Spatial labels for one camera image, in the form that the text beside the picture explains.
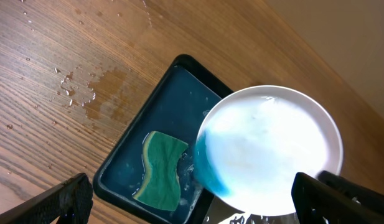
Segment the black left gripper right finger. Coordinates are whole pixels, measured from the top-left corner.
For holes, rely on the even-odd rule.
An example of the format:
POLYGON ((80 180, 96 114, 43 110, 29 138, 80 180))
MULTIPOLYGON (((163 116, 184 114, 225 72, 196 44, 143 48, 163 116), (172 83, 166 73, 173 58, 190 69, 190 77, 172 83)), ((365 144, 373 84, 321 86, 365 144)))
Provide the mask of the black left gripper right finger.
POLYGON ((300 224, 384 224, 384 195, 327 171, 298 172, 291 195, 300 224))

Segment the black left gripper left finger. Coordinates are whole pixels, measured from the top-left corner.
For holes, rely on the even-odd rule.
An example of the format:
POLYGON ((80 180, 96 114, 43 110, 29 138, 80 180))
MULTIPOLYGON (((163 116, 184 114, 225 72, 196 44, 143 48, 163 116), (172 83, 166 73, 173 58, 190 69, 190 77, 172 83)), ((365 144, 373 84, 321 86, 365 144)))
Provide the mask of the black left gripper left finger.
POLYGON ((87 223, 92 206, 92 184, 79 173, 0 214, 0 223, 87 223))

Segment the green yellow scrub sponge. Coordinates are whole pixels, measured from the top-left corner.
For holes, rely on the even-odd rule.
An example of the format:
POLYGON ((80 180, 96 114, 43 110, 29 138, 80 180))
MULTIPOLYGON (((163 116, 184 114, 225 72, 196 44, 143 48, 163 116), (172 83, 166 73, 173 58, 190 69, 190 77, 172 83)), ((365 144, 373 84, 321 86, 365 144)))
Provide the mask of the green yellow scrub sponge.
POLYGON ((144 179, 133 198, 158 210, 176 210, 181 195, 177 163, 188 147, 170 135, 150 132, 143 142, 144 179))

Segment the white plate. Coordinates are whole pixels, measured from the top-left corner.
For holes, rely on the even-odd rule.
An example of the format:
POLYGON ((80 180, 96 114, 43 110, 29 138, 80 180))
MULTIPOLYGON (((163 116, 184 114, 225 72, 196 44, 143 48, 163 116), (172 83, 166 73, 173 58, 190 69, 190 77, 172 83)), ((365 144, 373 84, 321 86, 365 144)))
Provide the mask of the white plate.
POLYGON ((248 87, 205 116, 194 146, 194 175, 229 206, 254 215, 294 213, 297 173, 339 174, 344 149, 331 115, 300 91, 248 87))

